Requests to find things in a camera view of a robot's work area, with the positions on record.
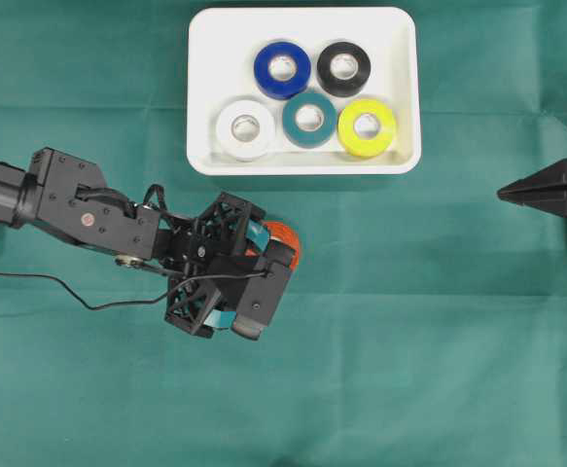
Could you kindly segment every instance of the blue tape roll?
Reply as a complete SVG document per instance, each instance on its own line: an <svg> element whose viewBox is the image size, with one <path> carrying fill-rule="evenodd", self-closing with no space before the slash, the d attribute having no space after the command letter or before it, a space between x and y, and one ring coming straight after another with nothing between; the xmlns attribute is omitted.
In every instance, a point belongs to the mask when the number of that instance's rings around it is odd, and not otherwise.
<svg viewBox="0 0 567 467"><path fill-rule="evenodd" d="M279 58L290 58L296 70L286 81L270 74L270 64ZM255 58L255 80L260 90L273 99L285 100L303 92L311 76L311 60L299 46L289 42L275 42L265 46Z"/></svg>

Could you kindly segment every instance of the tape roll hole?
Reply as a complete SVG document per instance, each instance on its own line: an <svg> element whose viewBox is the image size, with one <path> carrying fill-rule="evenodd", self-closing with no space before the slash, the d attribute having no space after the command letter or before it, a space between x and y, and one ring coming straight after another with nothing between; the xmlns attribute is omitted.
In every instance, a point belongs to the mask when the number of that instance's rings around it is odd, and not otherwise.
<svg viewBox="0 0 567 467"><path fill-rule="evenodd" d="M298 66L289 55L277 55L270 61L267 71L276 81L285 82L296 76Z"/></svg>
<svg viewBox="0 0 567 467"><path fill-rule="evenodd" d="M380 121L374 114L361 114L354 121L354 132L361 139L374 139L380 133Z"/></svg>
<svg viewBox="0 0 567 467"><path fill-rule="evenodd" d="M241 143L250 143L260 134L260 123L250 115L240 115L231 124L231 134Z"/></svg>
<svg viewBox="0 0 567 467"><path fill-rule="evenodd" d="M337 54L331 60L331 74L338 80L351 80L359 72L359 62L351 54Z"/></svg>
<svg viewBox="0 0 567 467"><path fill-rule="evenodd" d="M324 112L316 105L303 105L295 116L296 125L302 131L317 131L322 127L326 120Z"/></svg>

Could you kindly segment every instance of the black tape roll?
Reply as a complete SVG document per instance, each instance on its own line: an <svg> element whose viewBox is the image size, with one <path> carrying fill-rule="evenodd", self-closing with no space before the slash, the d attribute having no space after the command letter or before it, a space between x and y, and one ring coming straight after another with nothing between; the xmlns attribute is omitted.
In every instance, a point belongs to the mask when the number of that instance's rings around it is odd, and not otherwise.
<svg viewBox="0 0 567 467"><path fill-rule="evenodd" d="M356 60L356 72L349 78L338 78L331 64L335 58ZM337 97L350 97L358 93L372 72L370 58L363 49L349 42L336 42L327 47L318 58L318 82L327 93Z"/></svg>

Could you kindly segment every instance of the tape roll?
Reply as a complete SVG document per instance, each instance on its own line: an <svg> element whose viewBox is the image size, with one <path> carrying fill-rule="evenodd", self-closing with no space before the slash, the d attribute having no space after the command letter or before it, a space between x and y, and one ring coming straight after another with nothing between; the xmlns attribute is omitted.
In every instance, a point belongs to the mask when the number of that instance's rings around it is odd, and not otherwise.
<svg viewBox="0 0 567 467"><path fill-rule="evenodd" d="M396 131L391 109L374 99L355 100L343 109L337 123L341 145L358 158L373 158L386 151Z"/></svg>
<svg viewBox="0 0 567 467"><path fill-rule="evenodd" d="M285 134L302 148L315 148L326 143L336 127L335 107L325 95L318 92L297 94L283 108Z"/></svg>
<svg viewBox="0 0 567 467"><path fill-rule="evenodd" d="M257 247L259 251L258 253L249 248L246 250L246 256L257 256L266 250L267 243L270 241L270 231L260 222L248 221L246 239L250 240L252 245ZM235 311L224 311L215 308L209 313L203 324L214 329L228 329L233 324L235 316Z"/></svg>
<svg viewBox="0 0 567 467"><path fill-rule="evenodd" d="M265 221L264 225L270 232L270 238L285 243L296 252L290 265L291 270L296 269L302 258L302 245L299 235L294 229L282 222Z"/></svg>
<svg viewBox="0 0 567 467"><path fill-rule="evenodd" d="M263 156L276 134L274 117L254 100L237 100L216 121L216 137L226 153L242 162Z"/></svg>
<svg viewBox="0 0 567 467"><path fill-rule="evenodd" d="M257 54L254 72L265 95L285 100L306 89L311 76L311 61L299 46L275 42Z"/></svg>
<svg viewBox="0 0 567 467"><path fill-rule="evenodd" d="M372 63L363 49L349 42L336 42L318 58L318 82L327 93L350 97L358 93L370 77Z"/></svg>

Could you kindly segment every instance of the white tape roll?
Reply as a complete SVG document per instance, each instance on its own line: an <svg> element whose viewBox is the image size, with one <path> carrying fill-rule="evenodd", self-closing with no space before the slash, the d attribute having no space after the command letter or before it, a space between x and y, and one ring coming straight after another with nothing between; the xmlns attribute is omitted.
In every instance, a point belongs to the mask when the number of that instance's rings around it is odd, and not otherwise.
<svg viewBox="0 0 567 467"><path fill-rule="evenodd" d="M254 161L275 136L274 117L254 100L237 100L225 107L216 122L216 137L226 153L239 161Z"/></svg>

